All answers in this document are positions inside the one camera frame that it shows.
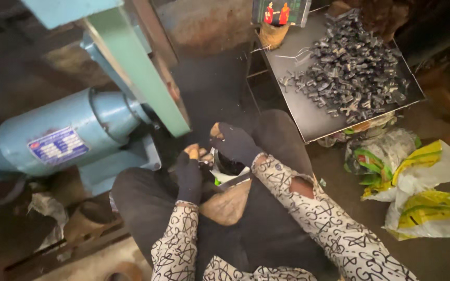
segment hand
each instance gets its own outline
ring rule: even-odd
[[[263,152],[246,131],[223,122],[215,123],[211,128],[210,141],[225,157],[248,167],[251,167],[256,156]]]
[[[180,153],[175,172],[179,186],[177,200],[199,205],[202,196],[203,176],[199,170],[199,144],[192,144]]]

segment concrete wall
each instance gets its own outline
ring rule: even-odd
[[[154,5],[178,55],[216,54],[252,35],[252,0],[176,0],[160,6],[154,1]]]

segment sand bag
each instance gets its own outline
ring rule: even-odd
[[[259,30],[259,40],[262,47],[268,50],[279,48],[286,33],[288,33],[289,26],[289,24],[285,24],[282,27],[274,27],[273,25],[262,22]]]

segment cast metal piece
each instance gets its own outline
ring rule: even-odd
[[[326,36],[310,48],[316,63],[304,73],[291,74],[295,81],[301,76],[306,81],[296,83],[297,92],[305,86],[315,88],[318,94],[310,91],[308,98],[319,108],[331,106],[331,116],[344,113],[348,124],[385,112],[385,103],[404,104],[409,81],[397,76],[400,51],[366,32],[356,10],[327,19]]]

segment patterned shirt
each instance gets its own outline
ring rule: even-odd
[[[417,280],[404,265],[394,259],[379,238],[365,226],[356,222],[336,204],[313,177],[302,175],[283,165],[273,156],[258,165],[253,174],[284,205],[339,268],[345,280]],[[301,177],[314,186],[314,198],[289,190],[293,177]],[[154,264],[152,280],[193,281],[197,255],[198,208],[176,206],[164,236],[152,248]],[[246,280],[300,280],[316,281],[304,269],[286,266],[275,269],[260,266],[253,273],[238,271],[220,257],[214,256],[204,271],[204,281]]]

